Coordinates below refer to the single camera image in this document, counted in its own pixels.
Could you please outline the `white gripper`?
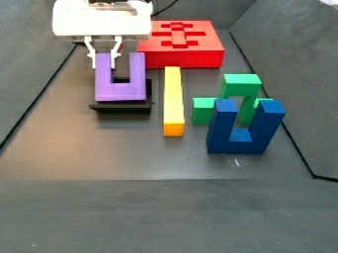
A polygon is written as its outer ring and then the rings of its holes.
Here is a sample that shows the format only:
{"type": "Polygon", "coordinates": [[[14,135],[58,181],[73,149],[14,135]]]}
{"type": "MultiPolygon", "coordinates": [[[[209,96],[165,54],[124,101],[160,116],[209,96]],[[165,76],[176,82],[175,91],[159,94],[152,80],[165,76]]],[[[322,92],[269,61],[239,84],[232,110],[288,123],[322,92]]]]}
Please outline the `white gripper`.
{"type": "Polygon", "coordinates": [[[56,0],[52,29],[61,38],[74,41],[84,38],[92,69],[96,52],[90,37],[114,36],[110,49],[110,68],[114,69],[121,55],[121,37],[145,37],[149,34],[152,13],[151,0],[56,0]]]}

